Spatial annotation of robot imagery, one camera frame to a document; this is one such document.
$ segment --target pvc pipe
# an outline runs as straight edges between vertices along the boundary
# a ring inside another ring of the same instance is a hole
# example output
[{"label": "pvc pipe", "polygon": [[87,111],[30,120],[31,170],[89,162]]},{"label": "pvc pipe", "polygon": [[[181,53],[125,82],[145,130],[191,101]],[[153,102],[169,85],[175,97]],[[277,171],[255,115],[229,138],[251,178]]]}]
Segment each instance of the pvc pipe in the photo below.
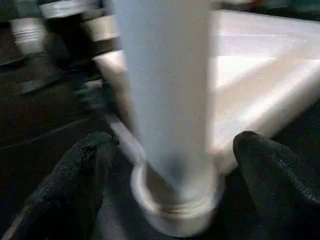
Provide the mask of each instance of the pvc pipe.
[{"label": "pvc pipe", "polygon": [[[217,175],[206,154],[210,1],[115,0],[113,4],[128,69],[133,122],[150,166],[134,171],[137,201],[149,211],[150,220],[156,214],[155,208],[147,207],[150,196],[159,211],[180,212],[186,210],[181,206],[191,209],[196,202],[202,204],[199,200],[212,200]],[[209,205],[207,213],[212,211]],[[156,222],[154,227],[176,237],[203,229],[163,229],[155,226],[162,221]]]}]

